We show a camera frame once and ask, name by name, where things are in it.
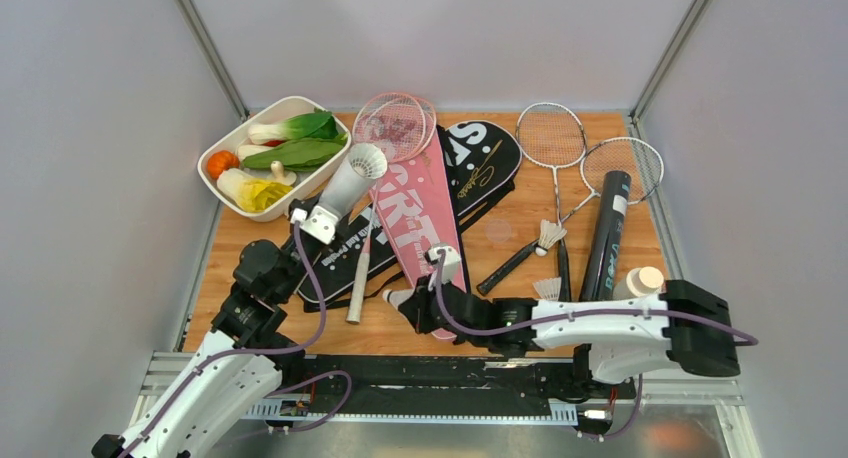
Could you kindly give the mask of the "white shuttlecock front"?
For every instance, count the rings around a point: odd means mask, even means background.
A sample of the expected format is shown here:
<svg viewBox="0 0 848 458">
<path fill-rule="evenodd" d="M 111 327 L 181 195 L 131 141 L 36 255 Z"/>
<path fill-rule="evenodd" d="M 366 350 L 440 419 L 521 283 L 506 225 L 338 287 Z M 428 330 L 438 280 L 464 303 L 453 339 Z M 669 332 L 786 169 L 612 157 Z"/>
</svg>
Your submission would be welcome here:
<svg viewBox="0 0 848 458">
<path fill-rule="evenodd" d="M 414 289 L 387 290 L 383 293 L 383 299 L 394 309 L 399 310 L 405 302 L 414 296 L 414 294 Z"/>
</svg>

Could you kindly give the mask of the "white shuttlecock tube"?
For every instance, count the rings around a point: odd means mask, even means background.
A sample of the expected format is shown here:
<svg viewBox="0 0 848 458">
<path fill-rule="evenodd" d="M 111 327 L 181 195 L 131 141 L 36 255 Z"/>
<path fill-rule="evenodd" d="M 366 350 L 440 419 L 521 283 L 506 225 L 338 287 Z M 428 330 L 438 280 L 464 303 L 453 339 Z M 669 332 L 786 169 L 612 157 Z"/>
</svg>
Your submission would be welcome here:
<svg viewBox="0 0 848 458">
<path fill-rule="evenodd" d="M 381 179 L 365 179 L 355 173 L 346 160 L 348 153 L 329 180 L 318 201 L 318 205 L 332 209 L 335 214 L 341 217 L 349 214 L 363 196 Z"/>
</svg>

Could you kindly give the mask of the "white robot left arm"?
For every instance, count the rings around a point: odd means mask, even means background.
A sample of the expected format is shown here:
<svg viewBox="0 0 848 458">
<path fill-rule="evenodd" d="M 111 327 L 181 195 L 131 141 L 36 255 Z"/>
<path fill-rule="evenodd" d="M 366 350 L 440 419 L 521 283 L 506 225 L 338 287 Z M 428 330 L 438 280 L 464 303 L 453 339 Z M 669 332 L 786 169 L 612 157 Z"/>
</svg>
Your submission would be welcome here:
<svg viewBox="0 0 848 458">
<path fill-rule="evenodd" d="M 319 299 L 317 328 L 302 344 L 279 332 L 282 307 L 304 280 L 319 283 L 315 264 L 340 218 L 318 198 L 296 200 L 290 211 L 283 245 L 262 239 L 242 250 L 229 295 L 177 378 L 139 421 L 102 435 L 92 456 L 203 457 L 257 401 L 302 386 L 305 351 L 327 325 L 326 300 Z"/>
</svg>

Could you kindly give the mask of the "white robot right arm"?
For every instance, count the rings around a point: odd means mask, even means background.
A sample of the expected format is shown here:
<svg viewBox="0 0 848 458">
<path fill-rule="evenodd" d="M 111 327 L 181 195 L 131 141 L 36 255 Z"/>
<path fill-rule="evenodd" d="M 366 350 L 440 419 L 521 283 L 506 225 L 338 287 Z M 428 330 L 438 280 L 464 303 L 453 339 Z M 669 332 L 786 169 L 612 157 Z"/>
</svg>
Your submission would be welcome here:
<svg viewBox="0 0 848 458">
<path fill-rule="evenodd" d="M 418 333 L 444 329 L 459 344 L 504 357 L 573 347 L 577 363 L 570 380 L 584 396 L 661 369 L 735 377 L 738 348 L 756 342 L 732 327 L 727 301 L 685 280 L 670 280 L 658 293 L 626 300 L 489 301 L 451 283 L 437 285 L 428 276 L 384 298 Z"/>
</svg>

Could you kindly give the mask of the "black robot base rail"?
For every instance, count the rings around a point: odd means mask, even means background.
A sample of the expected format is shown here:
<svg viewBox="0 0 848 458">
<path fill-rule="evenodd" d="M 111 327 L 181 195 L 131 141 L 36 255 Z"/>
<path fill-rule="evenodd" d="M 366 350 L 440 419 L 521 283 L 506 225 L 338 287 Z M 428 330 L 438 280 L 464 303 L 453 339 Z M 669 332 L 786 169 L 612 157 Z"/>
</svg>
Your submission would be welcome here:
<svg viewBox="0 0 848 458">
<path fill-rule="evenodd" d="M 632 399 L 635 385 L 593 382 L 568 358 L 315 355 L 296 361 L 285 387 L 299 384 L 312 410 L 348 415 L 539 417 L 553 400 Z"/>
</svg>

